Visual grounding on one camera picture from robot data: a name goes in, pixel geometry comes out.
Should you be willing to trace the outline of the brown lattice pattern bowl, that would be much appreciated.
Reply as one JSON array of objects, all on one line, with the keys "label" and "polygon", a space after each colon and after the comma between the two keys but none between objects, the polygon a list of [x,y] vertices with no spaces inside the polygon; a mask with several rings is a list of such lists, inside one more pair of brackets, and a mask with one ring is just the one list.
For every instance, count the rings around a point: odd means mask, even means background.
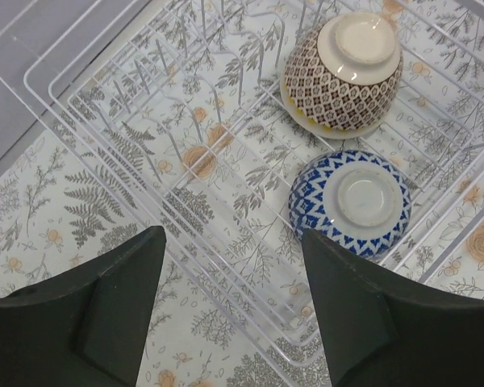
[{"label": "brown lattice pattern bowl", "polygon": [[350,12],[309,29],[281,76],[296,108],[342,131],[370,127],[390,112],[403,72],[393,27],[374,12]]}]

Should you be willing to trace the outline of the blue zigzag pattern bowl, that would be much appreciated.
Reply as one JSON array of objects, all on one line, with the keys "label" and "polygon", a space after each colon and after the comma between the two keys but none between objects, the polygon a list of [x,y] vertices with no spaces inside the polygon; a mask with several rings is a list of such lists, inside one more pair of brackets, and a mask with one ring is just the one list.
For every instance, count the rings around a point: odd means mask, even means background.
[{"label": "blue zigzag pattern bowl", "polygon": [[309,161],[290,187],[288,215],[298,240],[317,230],[350,252],[375,259],[406,233],[411,220],[407,179],[367,151],[329,152]]}]

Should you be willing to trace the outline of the yellow dotted bowl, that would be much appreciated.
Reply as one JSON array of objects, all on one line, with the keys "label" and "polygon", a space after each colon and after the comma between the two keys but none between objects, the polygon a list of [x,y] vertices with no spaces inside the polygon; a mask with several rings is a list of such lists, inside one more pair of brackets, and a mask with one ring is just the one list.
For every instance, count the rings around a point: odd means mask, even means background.
[{"label": "yellow dotted bowl", "polygon": [[286,89],[285,82],[280,80],[280,93],[285,110],[289,113],[291,118],[303,129],[309,131],[313,135],[327,139],[345,140],[354,139],[364,135],[371,134],[376,131],[378,127],[385,122],[382,118],[378,120],[375,124],[370,127],[364,127],[355,131],[342,131],[334,128],[322,126],[313,120],[308,119],[304,114],[302,114],[294,104],[293,100]]}]

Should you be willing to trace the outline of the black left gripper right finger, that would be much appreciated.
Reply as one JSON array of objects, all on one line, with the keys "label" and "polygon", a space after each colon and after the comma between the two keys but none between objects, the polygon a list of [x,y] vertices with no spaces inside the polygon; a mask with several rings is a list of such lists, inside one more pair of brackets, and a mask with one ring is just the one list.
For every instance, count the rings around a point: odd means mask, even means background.
[{"label": "black left gripper right finger", "polygon": [[305,231],[334,386],[484,386],[484,300],[422,285]]}]

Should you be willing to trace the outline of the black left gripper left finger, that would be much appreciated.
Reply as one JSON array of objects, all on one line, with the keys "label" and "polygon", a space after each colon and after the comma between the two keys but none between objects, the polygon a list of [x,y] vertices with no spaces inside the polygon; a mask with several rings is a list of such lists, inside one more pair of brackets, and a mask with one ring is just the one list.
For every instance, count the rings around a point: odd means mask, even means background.
[{"label": "black left gripper left finger", "polygon": [[133,386],[163,266],[160,226],[0,298],[0,386]]}]

